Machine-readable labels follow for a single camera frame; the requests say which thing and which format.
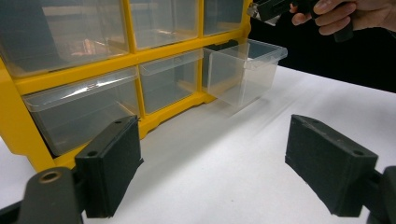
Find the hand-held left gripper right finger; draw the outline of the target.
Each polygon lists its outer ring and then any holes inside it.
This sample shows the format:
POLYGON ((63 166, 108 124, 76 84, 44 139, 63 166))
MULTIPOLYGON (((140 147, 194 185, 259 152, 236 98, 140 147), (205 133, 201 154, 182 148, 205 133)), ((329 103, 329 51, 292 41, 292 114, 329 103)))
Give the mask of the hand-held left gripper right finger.
POLYGON ((374 173, 377 159, 374 152, 317 119, 301 115, 290 119, 285 163, 333 215, 360 215, 359 188, 374 173))

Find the clear plastic drawer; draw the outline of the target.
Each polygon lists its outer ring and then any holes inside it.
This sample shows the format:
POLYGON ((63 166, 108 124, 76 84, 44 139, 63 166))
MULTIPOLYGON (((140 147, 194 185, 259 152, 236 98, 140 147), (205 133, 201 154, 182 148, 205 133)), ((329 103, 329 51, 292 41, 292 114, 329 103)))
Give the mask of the clear plastic drawer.
POLYGON ((152 114, 196 92, 201 49, 142 63, 139 76, 144 106, 152 114))
POLYGON ((204 35, 238 29, 244 0, 204 0, 204 35))
POLYGON ((273 84, 286 48, 251 39, 230 40, 204 48, 204 90, 228 105, 243 108, 273 84))
POLYGON ((199 0, 129 0, 138 50, 198 36, 199 0))
POLYGON ((91 141, 110 123, 138 113, 136 79, 132 66, 22 99, 50 153, 61 156, 91 141))
POLYGON ((0 0, 0 58, 13 77, 128 51, 121 0, 0 0))

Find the yellow plastic drawer cabinet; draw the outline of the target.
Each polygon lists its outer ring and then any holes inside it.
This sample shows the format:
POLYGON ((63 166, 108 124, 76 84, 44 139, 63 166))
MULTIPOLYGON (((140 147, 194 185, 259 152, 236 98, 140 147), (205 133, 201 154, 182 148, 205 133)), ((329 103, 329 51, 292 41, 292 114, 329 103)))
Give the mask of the yellow plastic drawer cabinet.
POLYGON ((132 66, 137 69, 137 79, 134 84, 138 108, 138 113, 133 116, 137 116, 139 120, 141 135, 148 134, 161 123, 179 113, 209 102, 210 95, 203 87, 204 48, 224 44, 230 40, 245 39, 250 30, 250 19, 247 12, 251 1, 244 0, 242 20, 238 29, 216 35, 204 35, 204 0, 199 0, 198 36, 196 38, 158 48, 138 50, 134 42, 129 0, 121 0, 129 47, 129 51, 123 55, 29 77, 11 76, 0 58, 0 138, 5 142, 10 152, 24 156, 37 171, 56 166, 72 166, 75 156, 91 141, 61 156, 52 155, 22 97, 62 85, 97 78, 132 66), (196 49, 203 51, 203 58, 198 62, 196 92, 152 114, 147 114, 139 76, 139 65, 196 49))

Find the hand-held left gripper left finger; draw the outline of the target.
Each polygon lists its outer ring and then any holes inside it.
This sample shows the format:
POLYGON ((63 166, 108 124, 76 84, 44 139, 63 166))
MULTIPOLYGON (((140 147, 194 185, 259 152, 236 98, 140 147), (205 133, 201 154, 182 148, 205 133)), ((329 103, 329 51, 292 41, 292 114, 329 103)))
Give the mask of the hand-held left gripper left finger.
POLYGON ((137 116, 111 122, 77 154, 75 162, 86 185, 86 216, 113 217, 144 162, 137 116))

